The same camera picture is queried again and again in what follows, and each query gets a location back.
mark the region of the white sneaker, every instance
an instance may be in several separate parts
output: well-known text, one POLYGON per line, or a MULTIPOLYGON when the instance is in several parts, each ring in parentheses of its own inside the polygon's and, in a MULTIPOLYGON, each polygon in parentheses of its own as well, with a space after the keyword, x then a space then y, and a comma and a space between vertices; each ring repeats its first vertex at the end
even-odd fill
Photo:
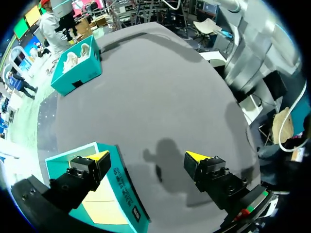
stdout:
POLYGON ((63 74, 73 68, 76 64, 78 64, 77 55, 74 52, 69 52, 67 54, 67 60, 64 62, 63 74))

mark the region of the green light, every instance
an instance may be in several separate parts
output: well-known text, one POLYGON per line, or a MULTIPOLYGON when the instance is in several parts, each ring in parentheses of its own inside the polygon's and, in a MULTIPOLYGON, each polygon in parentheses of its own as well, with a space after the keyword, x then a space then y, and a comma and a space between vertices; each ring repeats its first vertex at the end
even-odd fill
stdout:
POLYGON ((249 205, 247 208, 246 208, 249 212, 252 212, 254 210, 254 207, 249 205))

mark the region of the screw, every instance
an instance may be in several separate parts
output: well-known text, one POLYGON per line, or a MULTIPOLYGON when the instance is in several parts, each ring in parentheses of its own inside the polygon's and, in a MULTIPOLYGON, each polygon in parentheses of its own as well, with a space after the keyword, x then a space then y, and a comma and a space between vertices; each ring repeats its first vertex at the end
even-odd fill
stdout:
POLYGON ((68 187, 68 185, 65 184, 65 185, 62 186, 62 189, 65 190, 65 191, 68 191, 69 187, 68 187))
POLYGON ((35 189, 34 189, 34 188, 31 188, 31 189, 30 189, 30 194, 31 194, 31 195, 35 194, 35 189))
POLYGON ((213 177, 218 176, 218 171, 214 171, 214 172, 212 173, 212 176, 213 176, 213 177))
POLYGON ((242 179, 243 184, 247 184, 247 178, 242 179))
POLYGON ((78 171, 77 174, 79 177, 81 177, 83 173, 82 173, 82 171, 78 171))
POLYGON ((230 169, 229 169, 229 168, 227 168, 227 167, 225 167, 225 168, 224 168, 224 172, 225 172, 225 174, 229 174, 229 171, 230 171, 230 169))
POLYGON ((26 200, 27 198, 28 198, 27 193, 25 193, 25 194, 21 197, 22 200, 26 200))
POLYGON ((230 186, 228 187, 228 190, 229 190, 230 192, 232 192, 232 191, 234 191, 234 187, 230 185, 230 186))

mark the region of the green screen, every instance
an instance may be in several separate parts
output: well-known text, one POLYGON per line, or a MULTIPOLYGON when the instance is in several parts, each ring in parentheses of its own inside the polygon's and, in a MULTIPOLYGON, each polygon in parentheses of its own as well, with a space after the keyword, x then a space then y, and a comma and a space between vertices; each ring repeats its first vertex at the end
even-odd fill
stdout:
POLYGON ((38 9, 41 8, 42 14, 44 14, 46 12, 46 10, 44 8, 41 7, 41 4, 39 3, 38 5, 38 9))
POLYGON ((17 25, 14 27, 14 33, 17 36, 18 39, 21 39, 21 37, 28 31, 28 26, 26 24, 26 21, 22 18, 17 25))

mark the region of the person in white jacket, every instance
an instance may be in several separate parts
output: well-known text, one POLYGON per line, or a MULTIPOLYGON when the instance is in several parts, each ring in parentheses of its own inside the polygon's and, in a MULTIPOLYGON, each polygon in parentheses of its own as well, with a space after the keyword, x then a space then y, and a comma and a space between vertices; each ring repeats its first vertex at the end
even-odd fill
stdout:
POLYGON ((53 13, 50 0, 41 0, 41 6, 46 10, 38 23, 44 37, 54 50, 56 56, 60 56, 64 51, 70 48, 71 44, 67 41, 67 37, 62 32, 56 32, 59 27, 58 20, 53 13))

